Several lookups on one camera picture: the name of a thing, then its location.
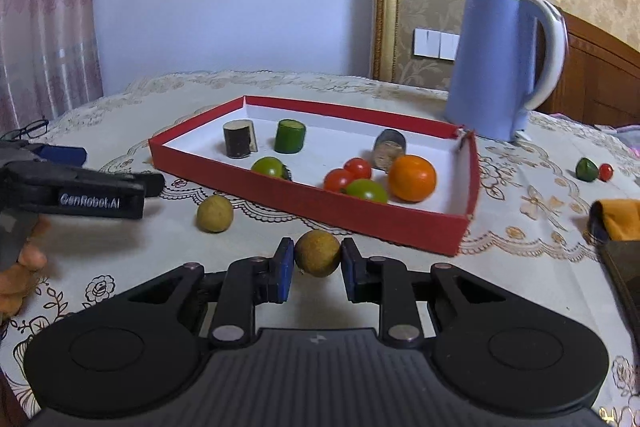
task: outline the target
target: tablecloth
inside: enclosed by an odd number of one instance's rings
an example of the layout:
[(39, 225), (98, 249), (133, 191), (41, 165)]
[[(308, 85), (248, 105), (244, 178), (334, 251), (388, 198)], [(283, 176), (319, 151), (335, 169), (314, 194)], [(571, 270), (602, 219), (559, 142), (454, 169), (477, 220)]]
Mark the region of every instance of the tablecloth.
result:
[[(171, 74), (140, 80), (123, 94), (70, 111), (44, 139), (85, 147), (89, 168), (151, 171), (150, 136), (246, 94), (341, 103), (435, 120), (442, 119), (447, 97), (436, 90), (321, 74)], [(636, 184), (640, 161), (607, 134), (535, 112), (527, 134), (531, 141), (515, 144), (479, 139), (478, 206), (452, 262), (599, 334), (609, 351), (610, 373), (594, 409), (614, 425), (633, 425), (632, 416), (638, 412), (640, 423), (632, 338), (604, 267), (583, 234), (594, 200), (640, 198)], [(613, 179), (591, 184), (577, 180), (573, 169), (582, 156), (597, 164), (611, 163)], [(236, 210), (232, 227), (218, 235), (200, 232), (194, 226), (196, 206), (212, 193), (166, 175), (164, 192), (147, 200), (141, 221), (52, 219), (52, 229), (41, 240), (49, 266), (34, 295), (6, 325), (0, 345), (0, 367), (28, 415), (38, 410), (22, 371), (32, 335), (66, 314), (187, 261), (202, 263), (207, 271), (224, 270), (236, 259), (270, 257), (280, 238), (296, 239), (309, 229), (325, 229), (339, 239), (353, 235), (363, 255), (396, 257), (413, 270), (428, 270), (443, 260), (229, 194)], [(428, 334), (433, 328), (423, 303), (420, 313)], [(348, 303), (339, 271), (327, 279), (296, 272), (289, 301), (256, 310), (258, 327), (376, 327), (377, 321), (377, 306)]]

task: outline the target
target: small red tomato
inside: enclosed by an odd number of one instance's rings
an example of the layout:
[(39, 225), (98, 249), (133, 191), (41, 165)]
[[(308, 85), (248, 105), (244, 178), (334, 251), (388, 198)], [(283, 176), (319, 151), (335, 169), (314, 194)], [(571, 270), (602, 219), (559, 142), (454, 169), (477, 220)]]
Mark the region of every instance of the small red tomato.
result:
[(357, 180), (371, 178), (371, 165), (362, 158), (351, 158), (344, 164), (344, 168), (351, 172)]
[(604, 182), (608, 182), (613, 177), (613, 167), (608, 163), (603, 163), (598, 170), (598, 178)]
[(331, 192), (340, 192), (343, 188), (354, 181), (355, 176), (345, 169), (334, 169), (324, 177), (322, 188)]

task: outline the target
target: orange fruit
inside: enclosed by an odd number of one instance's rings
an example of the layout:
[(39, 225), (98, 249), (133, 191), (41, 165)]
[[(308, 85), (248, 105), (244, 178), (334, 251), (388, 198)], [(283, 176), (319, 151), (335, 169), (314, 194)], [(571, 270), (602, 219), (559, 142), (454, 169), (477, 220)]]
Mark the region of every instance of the orange fruit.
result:
[(405, 155), (393, 162), (387, 182), (396, 198), (418, 203), (431, 196), (438, 177), (436, 169), (427, 160), (420, 156)]

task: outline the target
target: yellow cloth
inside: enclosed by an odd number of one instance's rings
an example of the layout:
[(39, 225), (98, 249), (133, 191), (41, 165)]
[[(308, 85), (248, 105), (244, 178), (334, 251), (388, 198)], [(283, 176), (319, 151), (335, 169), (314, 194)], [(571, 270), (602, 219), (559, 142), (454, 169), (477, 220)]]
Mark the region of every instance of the yellow cloth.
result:
[(602, 220), (614, 241), (640, 240), (640, 201), (600, 200)]

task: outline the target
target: black robotic gripper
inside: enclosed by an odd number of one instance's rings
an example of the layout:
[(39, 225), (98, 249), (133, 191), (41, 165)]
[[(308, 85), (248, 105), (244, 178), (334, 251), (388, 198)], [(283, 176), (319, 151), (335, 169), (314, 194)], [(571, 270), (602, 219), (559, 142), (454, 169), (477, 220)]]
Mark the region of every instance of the black robotic gripper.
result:
[(290, 238), (226, 272), (187, 263), (33, 338), (24, 370), (42, 411), (30, 425), (604, 425), (590, 407), (609, 362), (593, 331), (448, 263), (409, 271), (362, 258), (350, 238), (341, 256), (349, 300), (380, 306), (378, 333), (255, 332), (255, 306), (287, 300)]

